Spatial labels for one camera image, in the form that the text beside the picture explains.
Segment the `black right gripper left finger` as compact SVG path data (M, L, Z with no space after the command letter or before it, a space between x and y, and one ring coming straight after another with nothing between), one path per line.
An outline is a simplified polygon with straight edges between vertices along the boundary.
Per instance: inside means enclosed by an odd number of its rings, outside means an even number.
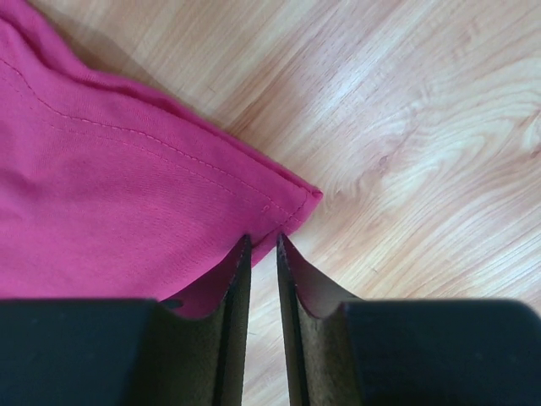
M249 237L177 295L6 299L4 405L239 405L251 283Z

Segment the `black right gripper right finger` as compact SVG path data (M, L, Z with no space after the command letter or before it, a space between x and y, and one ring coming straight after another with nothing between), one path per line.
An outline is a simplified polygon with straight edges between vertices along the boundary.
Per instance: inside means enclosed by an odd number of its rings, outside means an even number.
M364 300L276 245L293 405L537 405L540 319L509 299Z

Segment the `magenta pink t shirt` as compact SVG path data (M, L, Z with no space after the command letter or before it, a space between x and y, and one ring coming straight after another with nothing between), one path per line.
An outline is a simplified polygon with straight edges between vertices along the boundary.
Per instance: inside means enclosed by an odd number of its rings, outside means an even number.
M1 295L169 299L243 237L258 262L314 186L1 4Z

